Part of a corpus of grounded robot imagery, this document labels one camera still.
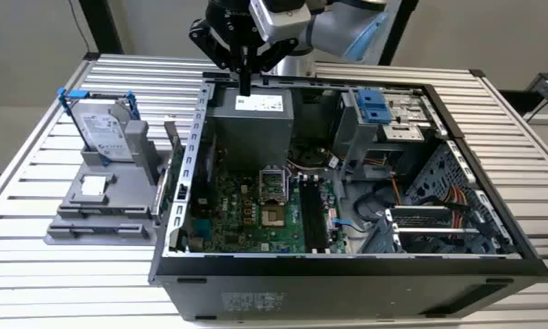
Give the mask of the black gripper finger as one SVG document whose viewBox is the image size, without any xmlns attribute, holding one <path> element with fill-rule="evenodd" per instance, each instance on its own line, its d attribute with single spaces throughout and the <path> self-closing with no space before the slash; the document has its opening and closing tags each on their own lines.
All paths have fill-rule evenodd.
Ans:
<svg viewBox="0 0 548 329">
<path fill-rule="evenodd" d="M 244 59 L 243 47 L 225 48 L 212 35 L 213 28 L 206 19 L 196 19 L 189 27 L 189 39 L 204 52 L 216 66 L 228 69 L 237 76 L 238 94 L 244 96 Z"/>
<path fill-rule="evenodd" d="M 257 53 L 259 47 L 249 46 L 244 59 L 244 96 L 251 95 L 252 75 L 269 71 L 299 44 L 296 38 L 277 41 L 267 50 Z"/>
</svg>

